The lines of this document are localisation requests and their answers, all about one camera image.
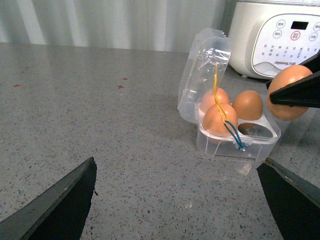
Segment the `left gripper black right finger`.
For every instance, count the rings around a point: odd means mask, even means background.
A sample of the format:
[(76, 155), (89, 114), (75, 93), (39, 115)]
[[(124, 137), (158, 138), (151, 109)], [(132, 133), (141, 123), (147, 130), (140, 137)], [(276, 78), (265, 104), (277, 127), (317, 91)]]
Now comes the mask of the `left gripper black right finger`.
[(257, 173), (268, 206), (285, 240), (320, 238), (320, 189), (267, 158)]

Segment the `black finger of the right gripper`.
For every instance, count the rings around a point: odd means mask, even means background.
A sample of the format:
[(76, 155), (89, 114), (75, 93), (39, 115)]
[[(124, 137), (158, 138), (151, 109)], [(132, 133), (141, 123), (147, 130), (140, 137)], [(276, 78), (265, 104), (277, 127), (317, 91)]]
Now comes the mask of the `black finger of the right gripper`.
[(301, 66), (308, 68), (312, 73), (316, 73), (320, 70), (320, 53), (313, 55), (307, 60), (300, 63)]
[(275, 105), (290, 107), (320, 107), (320, 72), (313, 73), (270, 93)]

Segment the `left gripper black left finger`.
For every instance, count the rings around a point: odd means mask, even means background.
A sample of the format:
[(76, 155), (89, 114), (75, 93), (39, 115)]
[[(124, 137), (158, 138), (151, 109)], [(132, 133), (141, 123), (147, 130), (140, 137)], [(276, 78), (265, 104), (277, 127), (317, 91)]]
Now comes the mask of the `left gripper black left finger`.
[(88, 158), (0, 223), (2, 240), (78, 240), (95, 191), (97, 165)]

